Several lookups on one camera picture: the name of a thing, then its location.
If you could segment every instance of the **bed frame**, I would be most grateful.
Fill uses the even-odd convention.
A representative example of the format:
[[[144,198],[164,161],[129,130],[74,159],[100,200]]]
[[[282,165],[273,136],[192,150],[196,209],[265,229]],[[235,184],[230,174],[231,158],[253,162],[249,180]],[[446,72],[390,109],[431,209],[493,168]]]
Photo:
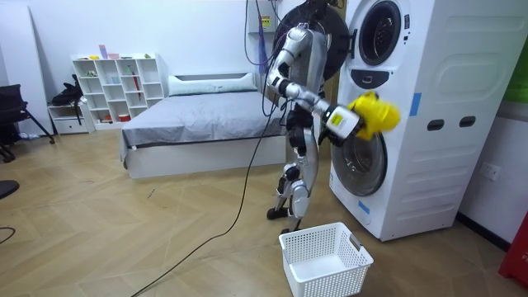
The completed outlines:
[[[225,78],[225,75],[223,73],[221,75],[186,75],[185,77],[201,80],[218,76]],[[247,167],[257,141],[258,139],[237,139],[136,148],[129,151],[125,163],[131,178]],[[279,164],[285,163],[285,160],[286,137],[271,136],[262,139],[252,165]]]

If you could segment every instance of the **blue label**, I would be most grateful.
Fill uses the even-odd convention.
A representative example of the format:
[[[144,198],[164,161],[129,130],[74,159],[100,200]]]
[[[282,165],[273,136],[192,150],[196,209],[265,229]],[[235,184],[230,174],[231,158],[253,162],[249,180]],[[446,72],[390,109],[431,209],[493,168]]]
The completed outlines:
[[[412,97],[411,112],[409,113],[409,116],[415,116],[418,114],[418,107],[420,106],[420,99],[422,99],[422,94],[414,93],[414,97]]]
[[[366,205],[363,204],[363,202],[361,202],[360,200],[360,207],[362,210],[364,210],[368,215],[370,215],[370,210],[368,207],[366,207]]]

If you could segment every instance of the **pillow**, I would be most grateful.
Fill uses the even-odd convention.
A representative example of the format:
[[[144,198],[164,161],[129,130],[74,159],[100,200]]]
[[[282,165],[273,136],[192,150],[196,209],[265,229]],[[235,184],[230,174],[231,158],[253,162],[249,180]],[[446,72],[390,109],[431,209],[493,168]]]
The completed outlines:
[[[221,92],[252,92],[257,87],[253,83],[253,73],[248,73],[241,78],[228,79],[204,79],[195,81],[182,81],[181,79],[168,77],[168,95],[197,95]]]

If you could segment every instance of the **washing machine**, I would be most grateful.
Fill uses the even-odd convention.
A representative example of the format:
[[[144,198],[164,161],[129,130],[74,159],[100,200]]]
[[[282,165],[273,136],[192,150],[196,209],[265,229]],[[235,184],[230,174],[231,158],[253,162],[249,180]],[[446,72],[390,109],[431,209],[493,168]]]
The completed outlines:
[[[374,89],[401,122],[332,147],[330,187],[382,241],[450,227],[524,45],[526,0],[349,0],[338,102]]]

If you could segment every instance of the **bed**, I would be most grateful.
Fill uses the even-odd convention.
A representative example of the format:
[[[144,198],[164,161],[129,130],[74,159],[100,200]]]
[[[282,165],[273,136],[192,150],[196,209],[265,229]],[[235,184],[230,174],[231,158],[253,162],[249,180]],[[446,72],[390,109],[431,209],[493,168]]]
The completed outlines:
[[[171,96],[122,128],[121,161],[132,178],[249,164],[267,122],[262,114],[262,94],[254,87],[253,75],[180,78],[174,82],[175,77],[169,77]],[[247,86],[240,87],[241,82]],[[271,101],[265,98],[264,110],[268,112],[271,107]],[[285,162],[283,115],[279,108],[271,115],[254,166]]]

